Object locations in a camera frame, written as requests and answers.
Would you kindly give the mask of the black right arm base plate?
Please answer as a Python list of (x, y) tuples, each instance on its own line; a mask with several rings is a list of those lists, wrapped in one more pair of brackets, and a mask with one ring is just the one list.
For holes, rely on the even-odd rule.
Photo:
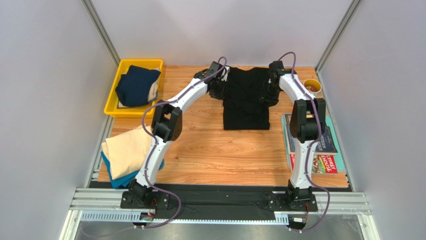
[(270, 211), (281, 212), (317, 212), (319, 210), (316, 196), (312, 192), (292, 192), (289, 190), (269, 192), (266, 201)]

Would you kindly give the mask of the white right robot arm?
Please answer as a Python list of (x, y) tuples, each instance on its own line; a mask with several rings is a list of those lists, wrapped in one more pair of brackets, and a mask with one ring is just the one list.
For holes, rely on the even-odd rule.
[(267, 107), (279, 102), (280, 92), (293, 101), (289, 124), (295, 143), (294, 167), (288, 183), (288, 193), (297, 200), (312, 193), (312, 163), (314, 151), (326, 128), (326, 102), (316, 97), (300, 82), (293, 69), (286, 69), (281, 60), (268, 66), (268, 79), (262, 84), (259, 101)]

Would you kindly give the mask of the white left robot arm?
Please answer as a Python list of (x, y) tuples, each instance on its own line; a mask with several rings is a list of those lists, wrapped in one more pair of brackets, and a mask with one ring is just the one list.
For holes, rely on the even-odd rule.
[(148, 108), (154, 109), (151, 130), (145, 126), (144, 131), (152, 137), (150, 149), (143, 167), (128, 185), (133, 196), (144, 199), (154, 189), (158, 170), (163, 158), (173, 141), (177, 140), (183, 129), (183, 114), (200, 97), (209, 91), (219, 92), (221, 80), (225, 80), (228, 70), (227, 59), (223, 56), (213, 61), (209, 68), (196, 73), (188, 85), (176, 96)]

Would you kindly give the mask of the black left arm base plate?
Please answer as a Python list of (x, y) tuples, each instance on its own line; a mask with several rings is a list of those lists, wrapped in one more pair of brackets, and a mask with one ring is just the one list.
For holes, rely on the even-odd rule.
[(161, 191), (149, 191), (143, 197), (138, 197), (130, 191), (124, 191), (121, 197), (122, 209), (157, 209), (165, 210), (169, 207), (170, 194)]

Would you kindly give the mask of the black t shirt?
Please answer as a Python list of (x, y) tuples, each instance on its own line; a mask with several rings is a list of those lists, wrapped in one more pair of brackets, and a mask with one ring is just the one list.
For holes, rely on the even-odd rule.
[(270, 129), (269, 107), (260, 102), (263, 83), (269, 80), (268, 70), (230, 68), (222, 102), (224, 130)]

